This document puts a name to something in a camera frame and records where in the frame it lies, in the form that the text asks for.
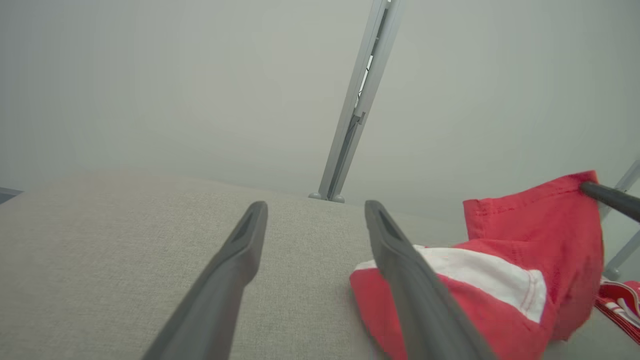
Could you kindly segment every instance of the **red cloth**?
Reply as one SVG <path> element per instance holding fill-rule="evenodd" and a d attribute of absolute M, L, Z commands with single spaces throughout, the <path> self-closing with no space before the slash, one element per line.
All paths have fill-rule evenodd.
<path fill-rule="evenodd" d="M 602 273 L 595 200 L 579 191 L 595 172 L 560 177 L 499 199 L 463 203 L 469 241 L 418 249 L 500 359 L 538 359 L 589 317 Z M 350 277 L 365 326 L 406 359 L 388 284 L 373 262 Z"/>
<path fill-rule="evenodd" d="M 596 297 L 596 307 L 606 317 L 640 344 L 640 323 L 630 317 L 640 318 L 640 282 L 624 283 L 603 281 Z"/>

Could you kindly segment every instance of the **textured fabric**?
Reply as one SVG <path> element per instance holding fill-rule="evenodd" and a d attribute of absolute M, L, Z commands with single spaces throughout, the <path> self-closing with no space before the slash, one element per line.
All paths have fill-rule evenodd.
<path fill-rule="evenodd" d="M 256 200 L 268 227 L 231 358 L 377 358 L 347 282 L 371 258 L 362 208 L 118 171 L 0 205 L 0 359 L 139 359 Z M 395 216 L 424 245 L 464 236 Z"/>
<path fill-rule="evenodd" d="M 596 307 L 640 345 L 640 282 L 604 279 Z"/>
<path fill-rule="evenodd" d="M 603 248 L 597 203 L 579 191 L 584 181 L 597 181 L 595 173 L 465 201 L 470 241 L 420 251 L 500 359 L 538 359 L 591 313 Z M 406 359 L 384 278 L 359 265 L 350 281 L 371 334 L 392 358 Z"/>

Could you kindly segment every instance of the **black rod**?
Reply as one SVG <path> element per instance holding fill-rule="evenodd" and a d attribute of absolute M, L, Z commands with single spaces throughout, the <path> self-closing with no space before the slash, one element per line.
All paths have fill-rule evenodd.
<path fill-rule="evenodd" d="M 626 216 L 640 222 L 640 199 L 604 185 L 586 181 L 580 184 L 580 190 L 601 203 L 618 210 Z"/>

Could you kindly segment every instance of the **metal frame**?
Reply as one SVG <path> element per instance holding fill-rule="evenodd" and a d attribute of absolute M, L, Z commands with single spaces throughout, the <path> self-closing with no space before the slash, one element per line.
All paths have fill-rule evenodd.
<path fill-rule="evenodd" d="M 636 160 L 633 165 L 627 170 L 625 175 L 618 181 L 615 189 L 621 192 L 627 192 L 631 189 L 631 186 L 640 179 L 640 160 Z M 605 217 L 611 211 L 611 207 L 602 204 L 600 208 L 600 221 L 603 221 Z M 616 281 L 620 278 L 620 266 L 633 254 L 635 250 L 640 247 L 640 231 L 638 231 L 631 240 L 629 240 L 625 246 L 618 251 L 618 253 L 607 263 L 604 268 L 603 275 L 609 280 Z"/>
<path fill-rule="evenodd" d="M 618 184 L 614 187 L 614 189 L 619 190 L 621 192 L 627 192 L 631 189 L 631 186 L 640 179 L 640 160 L 636 160 L 633 165 L 625 172 L 625 175 L 618 181 Z M 610 206 L 606 206 L 601 203 L 600 207 L 600 221 L 602 222 L 605 217 L 611 211 Z"/>
<path fill-rule="evenodd" d="M 340 194 L 342 185 L 387 66 L 405 3 L 406 0 L 373 0 L 320 187 L 316 193 L 309 195 L 313 199 L 344 202 L 344 197 Z M 358 100 L 358 93 L 372 55 L 373 61 Z"/>

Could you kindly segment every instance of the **vertical metal bar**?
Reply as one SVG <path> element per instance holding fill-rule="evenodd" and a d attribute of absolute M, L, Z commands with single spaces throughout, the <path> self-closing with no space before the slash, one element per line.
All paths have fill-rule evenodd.
<path fill-rule="evenodd" d="M 333 179 L 336 166 L 340 157 L 340 151 L 344 143 L 345 137 L 349 130 L 351 118 L 353 117 L 353 109 L 358 99 L 358 92 L 360 92 L 360 85 L 364 78 L 367 65 L 369 64 L 369 57 L 376 43 L 376 34 L 384 14 L 387 0 L 373 0 L 371 10 L 369 12 L 369 20 L 365 26 L 364 35 L 360 42 L 360 50 L 356 57 L 356 63 L 353 66 L 353 72 L 351 73 L 351 80 L 349 80 L 349 88 L 347 89 L 347 95 L 342 105 L 342 111 L 340 113 L 340 119 L 338 126 L 333 136 L 333 143 L 329 150 L 329 157 L 326 160 L 324 166 L 324 173 L 322 180 L 320 181 L 320 187 L 317 193 L 311 193 L 309 197 L 314 199 L 328 200 L 329 186 Z"/>
<path fill-rule="evenodd" d="M 358 53 L 356 67 L 354 68 L 354 73 L 349 83 L 349 92 L 342 107 L 340 122 L 336 129 L 336 135 L 333 138 L 327 164 L 324 168 L 320 188 L 317 193 L 312 193 L 309 197 L 344 202 L 344 198 L 340 194 L 342 185 L 351 166 L 353 155 L 362 135 L 362 129 L 369 115 L 369 110 L 378 91 L 378 85 L 380 85 L 380 80 L 387 65 L 391 48 L 396 39 L 405 3 L 406 0 L 391 0 L 391 2 L 387 0 L 374 1 L 373 7 L 378 11 L 375 18 L 375 25 L 369 25 L 370 22 L 374 21 L 375 11 L 372 8 L 369 22 L 367 23 L 367 31 L 362 39 L 362 45 Z M 379 38 L 376 43 L 376 35 L 378 34 Z M 368 44 L 366 51 L 364 49 L 365 44 Z M 371 55 L 373 55 L 373 61 L 369 67 L 367 81 L 364 83 L 360 98 L 358 99 L 358 92 L 362 84 L 362 79 L 364 78 L 364 70 L 366 70 Z M 361 74 L 354 83 L 358 69 L 361 70 Z"/>

